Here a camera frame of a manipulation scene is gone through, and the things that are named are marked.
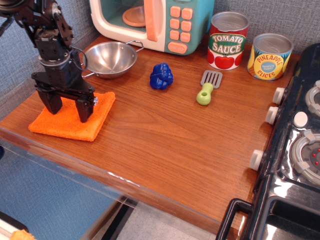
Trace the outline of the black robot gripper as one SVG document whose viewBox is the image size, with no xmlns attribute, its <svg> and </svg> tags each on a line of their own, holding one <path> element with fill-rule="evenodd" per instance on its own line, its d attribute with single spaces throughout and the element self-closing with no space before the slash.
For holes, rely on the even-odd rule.
<svg viewBox="0 0 320 240">
<path fill-rule="evenodd" d="M 96 97 L 95 88 L 82 77 L 79 51 L 66 50 L 57 60 L 38 59 L 44 71 L 34 72 L 31 77 L 47 110 L 55 115 L 63 105 L 61 98 L 74 100 L 79 119 L 85 123 L 94 111 Z"/>
</svg>

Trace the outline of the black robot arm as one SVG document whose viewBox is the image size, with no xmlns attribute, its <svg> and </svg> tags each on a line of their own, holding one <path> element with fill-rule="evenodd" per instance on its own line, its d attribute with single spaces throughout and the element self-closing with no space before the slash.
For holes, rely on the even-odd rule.
<svg viewBox="0 0 320 240">
<path fill-rule="evenodd" d="M 2 34 L 16 22 L 39 52 L 45 71 L 31 77 L 46 109 L 55 115 L 63 106 L 62 98 L 73 100 L 80 121 L 85 123 L 98 99 L 95 88 L 82 77 L 89 61 L 80 63 L 81 49 L 72 44 L 73 29 L 61 6 L 55 0 L 2 0 L 0 16 L 6 19 L 0 26 Z"/>
</svg>

